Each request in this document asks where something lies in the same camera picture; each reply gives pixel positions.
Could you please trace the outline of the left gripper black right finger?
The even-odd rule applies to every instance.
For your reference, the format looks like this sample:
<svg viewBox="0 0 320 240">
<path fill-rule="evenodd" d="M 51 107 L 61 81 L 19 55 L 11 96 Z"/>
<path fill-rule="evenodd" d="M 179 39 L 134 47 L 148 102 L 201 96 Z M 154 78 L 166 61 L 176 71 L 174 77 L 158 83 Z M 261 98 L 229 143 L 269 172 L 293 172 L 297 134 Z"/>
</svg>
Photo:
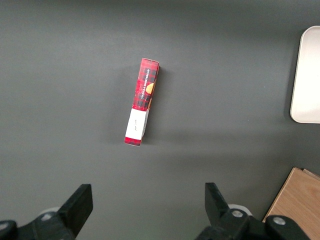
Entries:
<svg viewBox="0 0 320 240">
<path fill-rule="evenodd" d="M 198 240 L 308 240 L 291 218 L 270 215 L 264 222 L 240 208 L 230 208 L 215 183 L 205 184 L 205 210 L 210 222 Z"/>
</svg>

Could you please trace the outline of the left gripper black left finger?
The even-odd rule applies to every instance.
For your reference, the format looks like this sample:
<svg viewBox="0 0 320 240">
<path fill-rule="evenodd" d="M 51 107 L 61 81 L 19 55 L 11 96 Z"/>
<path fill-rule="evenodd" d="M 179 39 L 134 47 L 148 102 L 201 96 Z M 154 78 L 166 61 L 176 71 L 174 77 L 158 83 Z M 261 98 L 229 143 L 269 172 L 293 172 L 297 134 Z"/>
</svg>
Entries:
<svg viewBox="0 0 320 240">
<path fill-rule="evenodd" d="M 46 211 L 26 225 L 0 222 L 2 240 L 75 240 L 93 210 L 92 185 L 82 184 L 57 211 Z"/>
</svg>

